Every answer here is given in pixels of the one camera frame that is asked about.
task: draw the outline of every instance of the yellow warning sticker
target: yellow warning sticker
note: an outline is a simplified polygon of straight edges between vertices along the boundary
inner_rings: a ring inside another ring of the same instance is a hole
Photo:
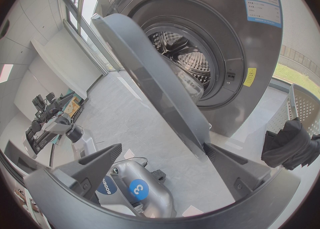
[[[251,84],[254,82],[254,78],[256,76],[257,69],[256,68],[248,68],[248,74],[245,82],[243,85],[250,87]]]

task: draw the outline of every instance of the ceiling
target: ceiling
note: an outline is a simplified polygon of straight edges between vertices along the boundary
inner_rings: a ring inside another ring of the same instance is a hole
[[[37,56],[31,44],[35,38],[45,45],[63,28],[58,0],[16,0],[6,15],[10,27],[0,39],[0,70],[13,64],[9,79],[0,83],[0,134],[18,113],[13,104],[22,77]]]

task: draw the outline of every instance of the cable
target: cable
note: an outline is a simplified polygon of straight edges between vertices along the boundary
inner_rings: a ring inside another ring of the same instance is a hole
[[[121,160],[121,161],[118,161],[118,162],[115,162],[113,164],[116,164],[116,163],[119,163],[119,162],[123,162],[123,161],[126,161],[126,160],[131,160],[131,159],[134,159],[134,158],[142,158],[142,159],[146,159],[146,161],[144,163],[142,163],[141,165],[143,167],[146,167],[147,164],[148,164],[148,159],[146,157],[132,157],[132,158],[128,158],[128,159],[124,159],[124,160]]]

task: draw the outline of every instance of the white wall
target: white wall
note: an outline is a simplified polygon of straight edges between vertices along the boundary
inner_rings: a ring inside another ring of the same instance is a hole
[[[62,29],[45,46],[35,39],[31,42],[52,71],[80,97],[86,99],[87,90],[101,72],[68,31]]]
[[[59,97],[68,91],[69,87],[50,69],[40,55],[35,57],[29,70],[48,93],[53,92],[56,97]]]
[[[31,121],[23,115],[21,112],[18,112],[16,116],[8,123],[4,131],[0,136],[0,149],[4,152],[8,140],[10,139],[16,147],[21,151],[27,154],[22,141],[23,133],[29,127]]]
[[[39,94],[45,99],[46,95],[53,92],[56,97],[65,95],[68,86],[48,67],[38,55],[26,71],[18,91],[15,95],[14,104],[32,121],[37,112],[32,100]]]
[[[17,148],[28,155],[23,145],[25,132],[30,126],[31,121],[22,113],[18,112],[16,116],[8,123],[0,136],[0,149],[4,152],[8,141],[10,140]],[[49,166],[52,145],[47,144],[38,154],[36,161]]]

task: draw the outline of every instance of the blue number 3 label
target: blue number 3 label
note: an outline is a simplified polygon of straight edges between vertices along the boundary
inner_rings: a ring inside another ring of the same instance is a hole
[[[130,183],[130,191],[138,200],[145,199],[149,194],[149,186],[142,179],[135,179]]]

